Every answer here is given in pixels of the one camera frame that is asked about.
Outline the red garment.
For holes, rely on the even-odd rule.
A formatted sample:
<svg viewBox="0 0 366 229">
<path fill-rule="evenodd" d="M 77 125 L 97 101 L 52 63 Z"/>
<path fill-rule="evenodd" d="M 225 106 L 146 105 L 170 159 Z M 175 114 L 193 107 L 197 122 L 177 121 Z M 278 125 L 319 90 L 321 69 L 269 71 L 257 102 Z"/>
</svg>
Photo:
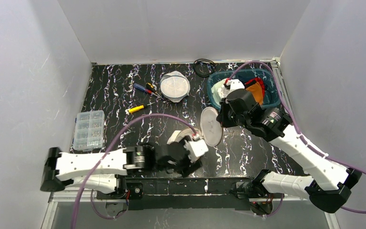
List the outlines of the red garment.
<svg viewBox="0 0 366 229">
<path fill-rule="evenodd" d="M 250 86 L 252 86 L 252 85 L 254 85 L 256 83 L 259 83 L 259 85 L 261 87 L 261 90 L 262 90 L 262 94 L 264 96 L 265 95 L 265 85 L 264 85 L 263 80 L 260 77 L 256 77 L 256 78 L 253 78 L 253 79 L 247 81 L 244 84 L 244 87 L 245 87 L 245 89 L 247 89 L 247 88 L 249 88 Z"/>
</svg>

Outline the orange bra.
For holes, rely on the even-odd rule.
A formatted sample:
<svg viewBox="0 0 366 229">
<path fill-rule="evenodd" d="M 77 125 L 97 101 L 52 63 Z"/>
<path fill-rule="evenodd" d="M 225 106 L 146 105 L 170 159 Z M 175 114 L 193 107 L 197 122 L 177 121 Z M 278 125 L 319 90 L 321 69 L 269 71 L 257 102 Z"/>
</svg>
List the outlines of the orange bra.
<svg viewBox="0 0 366 229">
<path fill-rule="evenodd" d="M 256 83 L 256 84 L 250 86 L 246 90 L 249 91 L 249 92 L 251 92 L 251 94 L 254 97 L 254 100 L 257 103 L 259 103 L 260 105 L 263 104 L 264 96 L 262 94 L 262 90 L 261 90 L 261 87 L 260 87 L 259 83 Z"/>
</svg>

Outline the white bra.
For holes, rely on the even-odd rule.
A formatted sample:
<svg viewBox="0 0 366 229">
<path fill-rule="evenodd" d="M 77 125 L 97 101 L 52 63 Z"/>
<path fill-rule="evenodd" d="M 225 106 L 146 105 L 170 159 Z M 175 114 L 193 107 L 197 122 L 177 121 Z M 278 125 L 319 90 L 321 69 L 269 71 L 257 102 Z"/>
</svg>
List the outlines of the white bra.
<svg viewBox="0 0 366 229">
<path fill-rule="evenodd" d="M 226 98 L 230 93 L 231 80 L 225 85 L 226 79 L 220 80 L 211 87 L 211 104 L 213 106 L 219 105 L 223 98 Z"/>
</svg>

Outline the white mesh bag tan trim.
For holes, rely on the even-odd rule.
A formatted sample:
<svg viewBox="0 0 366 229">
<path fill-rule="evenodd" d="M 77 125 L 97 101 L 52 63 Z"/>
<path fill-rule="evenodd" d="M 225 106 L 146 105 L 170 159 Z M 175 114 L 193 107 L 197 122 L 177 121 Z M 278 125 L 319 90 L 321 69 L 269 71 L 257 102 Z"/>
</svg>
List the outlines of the white mesh bag tan trim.
<svg viewBox="0 0 366 229">
<path fill-rule="evenodd" d="M 195 127 L 195 131 L 203 138 L 208 146 L 214 147 L 220 144 L 223 138 L 223 128 L 216 120 L 218 112 L 213 107 L 206 107 L 202 110 L 200 117 L 200 127 Z M 184 130 L 175 130 L 169 137 L 167 144 L 179 142 L 187 135 L 192 135 L 194 132 L 191 128 Z"/>
</svg>

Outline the white mesh bag blue trim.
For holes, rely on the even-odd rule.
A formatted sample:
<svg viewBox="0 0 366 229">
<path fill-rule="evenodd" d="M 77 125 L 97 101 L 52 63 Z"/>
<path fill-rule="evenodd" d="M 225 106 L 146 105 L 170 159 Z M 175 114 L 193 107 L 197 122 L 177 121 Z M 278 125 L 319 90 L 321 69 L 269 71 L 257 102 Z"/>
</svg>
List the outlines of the white mesh bag blue trim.
<svg viewBox="0 0 366 229">
<path fill-rule="evenodd" d="M 191 88 L 187 77 L 179 71 L 163 75 L 159 86 L 161 94 L 173 103 L 179 103 L 188 96 Z"/>
</svg>

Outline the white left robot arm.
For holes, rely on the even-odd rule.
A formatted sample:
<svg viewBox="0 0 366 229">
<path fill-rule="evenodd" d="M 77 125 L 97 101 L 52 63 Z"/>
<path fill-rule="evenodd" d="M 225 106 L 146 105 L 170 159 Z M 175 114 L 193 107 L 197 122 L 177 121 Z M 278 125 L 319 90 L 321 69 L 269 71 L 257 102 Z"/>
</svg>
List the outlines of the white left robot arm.
<svg viewBox="0 0 366 229">
<path fill-rule="evenodd" d="M 59 192 L 67 187 L 83 187 L 112 194 L 126 188 L 122 178 L 127 176 L 167 171 L 187 177 L 201 167 L 201 158 L 207 152 L 203 139 L 182 139 L 163 146 L 143 144 L 92 154 L 72 154 L 52 147 L 43 166 L 40 190 Z"/>
</svg>

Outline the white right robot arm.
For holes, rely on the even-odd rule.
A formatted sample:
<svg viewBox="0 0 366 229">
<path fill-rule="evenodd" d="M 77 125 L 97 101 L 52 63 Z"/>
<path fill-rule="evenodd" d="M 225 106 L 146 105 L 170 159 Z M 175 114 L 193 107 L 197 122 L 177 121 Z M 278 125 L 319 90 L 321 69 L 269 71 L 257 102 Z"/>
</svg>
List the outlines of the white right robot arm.
<svg viewBox="0 0 366 229">
<path fill-rule="evenodd" d="M 241 126 L 249 130 L 284 151 L 307 172 L 307 176 L 292 176 L 263 169 L 241 191 L 253 196 L 273 193 L 297 196 L 327 213 L 335 213 L 347 202 L 362 173 L 309 149 L 296 135 L 292 119 L 283 108 L 262 108 L 245 89 L 230 92 L 220 106 L 216 120 L 222 127 Z"/>
</svg>

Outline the teal plastic bin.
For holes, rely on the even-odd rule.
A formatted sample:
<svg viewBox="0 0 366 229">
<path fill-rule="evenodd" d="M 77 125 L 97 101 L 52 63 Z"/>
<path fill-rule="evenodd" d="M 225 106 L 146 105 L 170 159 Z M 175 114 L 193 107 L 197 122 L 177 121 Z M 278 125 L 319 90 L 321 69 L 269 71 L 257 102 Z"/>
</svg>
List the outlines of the teal plastic bin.
<svg viewBox="0 0 366 229">
<path fill-rule="evenodd" d="M 217 87 L 221 87 L 226 78 L 229 78 L 234 71 L 221 71 L 213 73 L 207 80 L 207 94 L 211 105 L 220 110 L 220 101 L 217 92 L 213 92 L 212 87 L 217 84 Z M 280 104 L 280 98 L 277 93 L 274 79 L 272 75 L 265 69 L 241 69 L 234 79 L 240 80 L 242 83 L 246 83 L 251 79 L 260 78 L 265 87 L 265 96 L 263 100 L 262 108 L 277 107 Z"/>
</svg>

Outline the clear plastic screw box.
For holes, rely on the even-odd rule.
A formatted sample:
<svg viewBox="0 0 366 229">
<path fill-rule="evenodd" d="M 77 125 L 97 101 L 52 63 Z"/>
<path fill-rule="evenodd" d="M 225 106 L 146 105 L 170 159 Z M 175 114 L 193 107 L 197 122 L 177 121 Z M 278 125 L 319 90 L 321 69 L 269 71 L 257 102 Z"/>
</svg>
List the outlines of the clear plastic screw box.
<svg viewBox="0 0 366 229">
<path fill-rule="evenodd" d="M 104 111 L 81 112 L 75 119 L 72 148 L 76 151 L 91 151 L 104 144 Z"/>
</svg>

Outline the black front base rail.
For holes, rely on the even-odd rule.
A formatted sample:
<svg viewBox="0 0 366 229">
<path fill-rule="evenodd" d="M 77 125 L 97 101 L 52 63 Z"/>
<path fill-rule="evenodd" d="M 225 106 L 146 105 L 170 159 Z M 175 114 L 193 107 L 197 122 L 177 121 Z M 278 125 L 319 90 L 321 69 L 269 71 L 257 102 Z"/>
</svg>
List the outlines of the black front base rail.
<svg viewBox="0 0 366 229">
<path fill-rule="evenodd" d="M 129 193 L 129 209 L 233 208 L 270 213 L 280 194 L 254 194 L 251 180 L 242 177 L 214 178 L 121 178 L 115 191 L 98 191 L 97 200 L 119 203 Z"/>
</svg>

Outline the yellow handled screwdriver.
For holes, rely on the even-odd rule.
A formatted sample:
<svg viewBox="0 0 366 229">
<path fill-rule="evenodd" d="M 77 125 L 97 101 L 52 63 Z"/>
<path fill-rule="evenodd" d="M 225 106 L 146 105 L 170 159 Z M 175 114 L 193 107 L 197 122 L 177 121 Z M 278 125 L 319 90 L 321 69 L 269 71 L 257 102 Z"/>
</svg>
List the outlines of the yellow handled screwdriver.
<svg viewBox="0 0 366 229">
<path fill-rule="evenodd" d="M 125 112 L 126 112 L 127 115 L 129 115 L 129 114 L 135 113 L 137 111 L 146 109 L 148 106 L 152 105 L 153 103 L 154 102 L 151 102 L 149 104 L 142 104 L 140 106 L 136 106 L 136 107 L 132 107 L 132 108 L 128 108 L 128 109 L 125 110 Z"/>
</svg>

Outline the black orange handled screwdriver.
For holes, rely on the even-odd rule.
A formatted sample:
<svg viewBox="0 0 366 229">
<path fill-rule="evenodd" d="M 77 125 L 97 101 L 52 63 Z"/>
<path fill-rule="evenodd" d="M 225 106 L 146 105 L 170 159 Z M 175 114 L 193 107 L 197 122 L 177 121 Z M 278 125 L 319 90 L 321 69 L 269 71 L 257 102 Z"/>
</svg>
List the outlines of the black orange handled screwdriver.
<svg viewBox="0 0 366 229">
<path fill-rule="evenodd" d="M 152 94 L 154 94 L 155 96 L 157 96 L 158 98 L 162 97 L 158 94 L 156 88 L 151 84 L 151 83 L 146 83 L 145 85 L 146 89 L 149 90 Z"/>
</svg>

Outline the blue handled screwdriver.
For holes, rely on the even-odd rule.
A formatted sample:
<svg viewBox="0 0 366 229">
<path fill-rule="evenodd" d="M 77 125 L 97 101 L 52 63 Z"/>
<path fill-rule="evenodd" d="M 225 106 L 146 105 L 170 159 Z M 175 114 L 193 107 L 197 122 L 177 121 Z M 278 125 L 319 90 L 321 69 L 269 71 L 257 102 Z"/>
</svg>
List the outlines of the blue handled screwdriver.
<svg viewBox="0 0 366 229">
<path fill-rule="evenodd" d="M 138 89 L 138 90 L 140 90 L 140 91 L 142 91 L 142 92 L 145 92 L 145 93 L 147 93 L 147 94 L 154 95 L 154 94 L 152 94 L 149 90 L 147 90 L 145 86 L 142 86 L 142 85 L 139 85 L 139 84 L 137 84 L 137 83 L 134 83 L 134 84 L 133 84 L 133 87 L 134 87 L 135 89 Z"/>
</svg>

